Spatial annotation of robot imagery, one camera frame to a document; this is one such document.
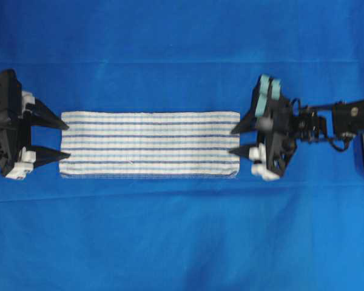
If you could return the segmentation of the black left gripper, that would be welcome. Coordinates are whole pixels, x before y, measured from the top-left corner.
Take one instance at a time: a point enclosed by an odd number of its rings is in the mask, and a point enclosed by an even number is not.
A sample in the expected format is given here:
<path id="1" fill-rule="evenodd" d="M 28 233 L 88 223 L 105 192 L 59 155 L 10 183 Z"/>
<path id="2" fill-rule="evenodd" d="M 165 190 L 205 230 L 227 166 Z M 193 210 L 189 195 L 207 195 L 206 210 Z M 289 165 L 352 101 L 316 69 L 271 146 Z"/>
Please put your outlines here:
<path id="1" fill-rule="evenodd" d="M 0 72 L 0 171 L 8 179 L 24 179 L 34 168 L 70 157 L 32 146 L 31 126 L 68 130 L 69 126 L 32 93 L 23 91 L 13 69 Z"/>

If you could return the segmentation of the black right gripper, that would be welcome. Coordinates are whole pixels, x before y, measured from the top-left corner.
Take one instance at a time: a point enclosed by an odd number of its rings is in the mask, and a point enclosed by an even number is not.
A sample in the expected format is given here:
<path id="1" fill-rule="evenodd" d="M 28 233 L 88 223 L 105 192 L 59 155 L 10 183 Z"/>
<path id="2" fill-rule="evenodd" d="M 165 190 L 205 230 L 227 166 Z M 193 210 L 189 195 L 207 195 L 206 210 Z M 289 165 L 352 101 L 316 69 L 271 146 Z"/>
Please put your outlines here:
<path id="1" fill-rule="evenodd" d="M 297 149 L 290 135 L 291 113 L 292 105 L 281 93 L 281 81 L 260 75 L 256 106 L 252 106 L 231 130 L 231 134 L 257 131 L 257 141 L 230 149 L 228 153 L 250 159 L 253 175 L 265 181 L 280 179 Z"/>

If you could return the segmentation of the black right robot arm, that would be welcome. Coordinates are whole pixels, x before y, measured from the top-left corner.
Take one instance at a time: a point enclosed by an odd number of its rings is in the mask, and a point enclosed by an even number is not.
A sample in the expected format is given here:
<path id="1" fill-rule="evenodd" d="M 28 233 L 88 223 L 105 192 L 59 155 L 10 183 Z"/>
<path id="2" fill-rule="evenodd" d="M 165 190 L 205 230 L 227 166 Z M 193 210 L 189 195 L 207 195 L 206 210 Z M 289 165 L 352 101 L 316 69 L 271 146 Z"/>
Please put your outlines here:
<path id="1" fill-rule="evenodd" d="M 279 79 L 262 74 L 252 91 L 250 109 L 231 130 L 233 135 L 247 132 L 256 132 L 256 142 L 229 153 L 250 160 L 252 174 L 266 181 L 283 177 L 297 141 L 327 142 L 344 152 L 360 136 L 364 164 L 364 99 L 302 106 L 298 98 L 290 100 L 282 93 Z"/>

